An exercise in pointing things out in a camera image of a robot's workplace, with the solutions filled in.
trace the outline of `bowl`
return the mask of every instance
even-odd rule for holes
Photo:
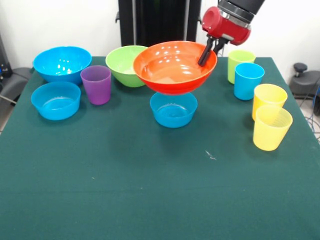
[[[155,93],[150,99],[155,120],[167,128],[180,128],[193,118],[198,101],[192,93],[165,95]]]
[[[80,104],[81,90],[71,82],[50,82],[38,87],[31,102],[45,119],[63,120],[74,115]]]
[[[205,46],[191,41],[168,41],[153,45],[134,60],[136,75],[152,90],[178,95],[200,87],[214,70],[217,55],[211,50],[206,64],[198,60]]]
[[[59,46],[40,53],[33,61],[34,69],[48,83],[81,84],[80,73],[91,64],[91,54],[76,46]]]
[[[134,71],[134,60],[146,46],[123,46],[111,51],[105,58],[105,63],[113,76],[123,85],[138,88],[145,85]]]

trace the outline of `cup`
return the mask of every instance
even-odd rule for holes
[[[258,86],[265,70],[255,63],[244,62],[235,67],[234,95],[240,100],[251,100],[254,98],[255,87]]]
[[[263,105],[256,111],[253,143],[261,150],[277,149],[293,123],[291,114],[277,105]]]
[[[254,89],[252,119],[256,120],[256,112],[259,107],[276,105],[282,108],[287,98],[287,92],[277,85],[264,83],[256,86]]]
[[[228,55],[228,81],[235,84],[235,68],[241,63],[254,63],[256,56],[245,50],[234,50]]]
[[[81,79],[90,103],[102,105],[110,100],[111,71],[106,66],[89,66],[82,70]]]

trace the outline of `green cup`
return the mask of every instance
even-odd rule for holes
[[[113,76],[123,85],[137,88],[145,85],[134,71],[134,60],[146,46],[130,45],[111,51],[105,58],[105,63]]]
[[[235,84],[236,66],[241,63],[254,63],[256,56],[245,50],[234,50],[228,56],[228,81]]]

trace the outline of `stacked yellow cups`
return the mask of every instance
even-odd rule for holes
[[[254,89],[253,143],[259,149],[277,149],[292,125],[291,114],[283,109],[287,98],[287,92],[274,84],[260,84]]]

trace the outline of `purple cup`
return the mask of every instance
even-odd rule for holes
[[[89,66],[82,70],[81,79],[90,103],[102,105],[110,100],[111,71],[106,66]]]

